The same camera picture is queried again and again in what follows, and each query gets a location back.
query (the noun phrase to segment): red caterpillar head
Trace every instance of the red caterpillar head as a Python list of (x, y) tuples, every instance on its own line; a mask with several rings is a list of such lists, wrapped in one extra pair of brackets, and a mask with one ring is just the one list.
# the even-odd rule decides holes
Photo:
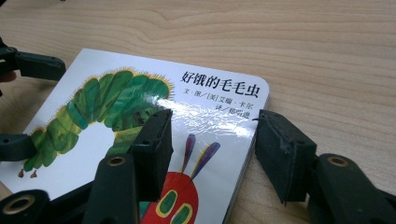
[(186, 152), (183, 166), (180, 172), (168, 172), (163, 185), (161, 199), (157, 203), (150, 203), (143, 216), (143, 224), (152, 223), (172, 223), (187, 224), (194, 223), (198, 212), (198, 192), (192, 181), (206, 163), (213, 157), (220, 148), (220, 144), (215, 142), (207, 146), (195, 166), (191, 177), (183, 174), (187, 163), (190, 160), (192, 150), (195, 145), (195, 135), (190, 134), (186, 142)]

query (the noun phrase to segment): white book cover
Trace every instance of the white book cover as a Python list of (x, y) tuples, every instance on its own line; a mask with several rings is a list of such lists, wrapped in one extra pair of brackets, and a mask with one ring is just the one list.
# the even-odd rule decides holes
[(150, 114), (173, 110), (174, 153), (162, 198), (142, 223), (223, 223), (269, 96), (260, 77), (83, 49), (24, 133), (37, 154), (1, 162), (12, 192), (53, 200), (93, 181), (99, 161), (129, 148)]

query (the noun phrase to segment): caterpillar illustration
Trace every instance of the caterpillar illustration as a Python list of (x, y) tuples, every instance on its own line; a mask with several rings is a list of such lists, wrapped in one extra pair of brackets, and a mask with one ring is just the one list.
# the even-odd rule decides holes
[[(50, 166), (57, 156), (73, 149), (78, 135), (94, 122), (103, 122), (114, 132), (107, 155), (126, 152), (149, 116), (162, 109), (156, 102), (170, 99), (172, 89), (164, 77), (132, 69), (88, 78), (46, 128), (30, 134), (37, 153), (24, 163), (19, 177), (23, 171)], [(36, 170), (31, 177), (36, 177)]]
[(194, 223), (198, 213), (199, 197), (193, 179), (218, 151), (220, 143), (214, 142), (205, 147), (191, 177), (189, 177), (184, 172), (194, 146), (195, 135), (190, 134), (187, 138), (184, 161), (180, 172), (168, 172), (163, 184), (161, 199), (157, 203), (140, 203), (142, 224)]

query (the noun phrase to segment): wooden table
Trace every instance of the wooden table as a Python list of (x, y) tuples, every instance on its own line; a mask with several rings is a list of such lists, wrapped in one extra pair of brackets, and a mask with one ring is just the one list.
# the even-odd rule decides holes
[[(269, 108), (318, 154), (349, 157), (396, 194), (395, 1), (8, 0), (0, 35), (67, 66), (91, 48), (263, 77)], [(1, 83), (0, 132), (21, 132), (55, 84)], [(305, 204), (282, 205), (253, 158), (230, 223), (307, 222)]]

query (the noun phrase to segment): book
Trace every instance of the book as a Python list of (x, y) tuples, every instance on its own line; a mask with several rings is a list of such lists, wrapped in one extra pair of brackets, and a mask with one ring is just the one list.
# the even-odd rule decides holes
[(1, 162), (0, 181), (56, 199), (91, 182), (105, 155), (128, 149), (150, 114), (170, 108), (174, 153), (162, 198), (140, 203), (142, 223), (223, 223), (268, 96), (260, 77), (83, 49), (24, 131), (37, 154)]

